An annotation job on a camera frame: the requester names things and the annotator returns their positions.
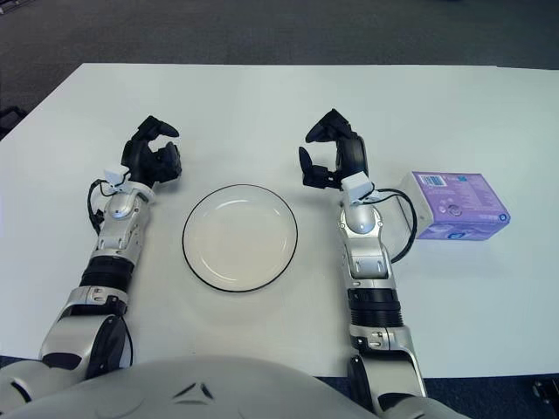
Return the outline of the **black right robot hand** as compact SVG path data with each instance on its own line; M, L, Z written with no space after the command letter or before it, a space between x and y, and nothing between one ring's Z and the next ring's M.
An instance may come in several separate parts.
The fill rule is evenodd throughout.
M306 143L334 142L335 171L314 165L305 148L299 147L300 168L304 186L317 189L342 189L342 180L351 175L369 173L363 138L352 130L349 122L336 110L326 113L307 133Z

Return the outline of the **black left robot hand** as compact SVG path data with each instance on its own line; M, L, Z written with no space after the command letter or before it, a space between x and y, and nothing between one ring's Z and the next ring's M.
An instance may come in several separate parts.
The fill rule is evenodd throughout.
M156 151L149 147L149 143L160 135L177 138L179 133L170 124L150 115L125 144L121 165L128 169L131 182L152 188L156 182L173 181L181 175L182 163L175 143L169 141Z

